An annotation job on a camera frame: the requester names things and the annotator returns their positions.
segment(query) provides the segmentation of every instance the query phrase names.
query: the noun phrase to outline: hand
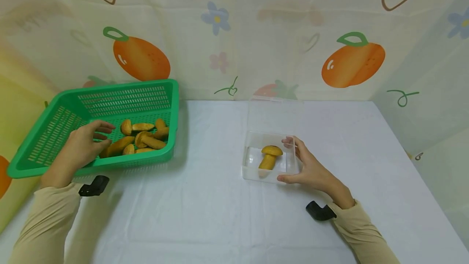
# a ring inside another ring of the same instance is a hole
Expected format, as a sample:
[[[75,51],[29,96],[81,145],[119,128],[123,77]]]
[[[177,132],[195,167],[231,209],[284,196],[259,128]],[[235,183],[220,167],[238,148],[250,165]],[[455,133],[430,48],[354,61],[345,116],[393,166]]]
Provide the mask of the hand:
[[[327,193],[340,208],[352,208],[355,205],[355,200],[350,190],[309,152],[302,140],[297,137],[287,137],[282,140],[282,143],[285,147],[292,147],[293,140],[295,154],[303,163],[303,168],[299,174],[282,174],[277,177],[277,180],[287,184],[298,183],[310,186]]]
[[[100,132],[111,134],[113,129],[114,125],[95,120],[71,132],[64,147],[41,178],[41,188],[66,187],[78,169],[92,162],[111,145],[112,141]]]

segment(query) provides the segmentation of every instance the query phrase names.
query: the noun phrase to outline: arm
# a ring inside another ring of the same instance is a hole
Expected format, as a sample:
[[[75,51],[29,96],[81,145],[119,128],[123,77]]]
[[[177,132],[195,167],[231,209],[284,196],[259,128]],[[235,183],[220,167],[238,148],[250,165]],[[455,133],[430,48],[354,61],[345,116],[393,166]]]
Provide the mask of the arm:
[[[279,175],[277,180],[305,184],[329,195],[333,203],[328,206],[337,215],[333,222],[361,264],[398,264],[398,259],[371,223],[360,202],[353,199],[348,187],[321,165],[303,141],[296,137],[294,141],[297,146],[295,152],[303,162],[303,169],[299,174]],[[293,139],[286,138],[283,142],[287,146],[292,144]]]
[[[83,184],[71,183],[76,171],[92,162],[111,140],[97,132],[110,134],[115,127],[94,121],[71,132],[65,146],[41,178],[40,190],[28,219],[13,247],[10,264],[64,263],[65,238],[80,206],[78,191]],[[93,138],[103,141],[94,142]]]

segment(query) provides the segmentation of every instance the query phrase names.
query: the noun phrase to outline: white tablecloth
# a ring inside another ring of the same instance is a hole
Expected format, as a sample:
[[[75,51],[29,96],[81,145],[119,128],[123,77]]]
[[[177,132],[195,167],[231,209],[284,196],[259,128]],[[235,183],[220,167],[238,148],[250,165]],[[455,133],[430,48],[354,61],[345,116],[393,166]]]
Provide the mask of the white tablecloth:
[[[106,173],[84,198],[66,263],[354,263],[301,187],[241,177],[247,102],[186,101],[169,163]],[[469,263],[469,253],[371,102],[307,101],[296,133],[360,200],[402,263]],[[90,182],[92,178],[81,178]],[[28,202],[0,235],[0,262]]]

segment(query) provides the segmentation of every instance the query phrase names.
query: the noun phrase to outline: transparent lid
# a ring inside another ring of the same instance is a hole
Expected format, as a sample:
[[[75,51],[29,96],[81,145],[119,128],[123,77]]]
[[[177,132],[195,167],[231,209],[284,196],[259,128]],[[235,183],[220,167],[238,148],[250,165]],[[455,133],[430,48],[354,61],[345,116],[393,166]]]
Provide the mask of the transparent lid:
[[[248,131],[296,135],[303,101],[253,95],[249,100]]]

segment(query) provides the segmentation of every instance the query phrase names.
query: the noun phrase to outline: strawberry drawing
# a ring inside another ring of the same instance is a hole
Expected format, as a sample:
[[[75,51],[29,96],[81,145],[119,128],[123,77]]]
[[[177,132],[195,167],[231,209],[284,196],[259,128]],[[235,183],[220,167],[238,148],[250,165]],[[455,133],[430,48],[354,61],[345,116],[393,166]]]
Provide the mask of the strawberry drawing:
[[[288,88],[282,81],[276,79],[275,84],[268,84],[259,88],[254,95],[298,100],[294,93],[296,88],[298,88],[298,85]]]

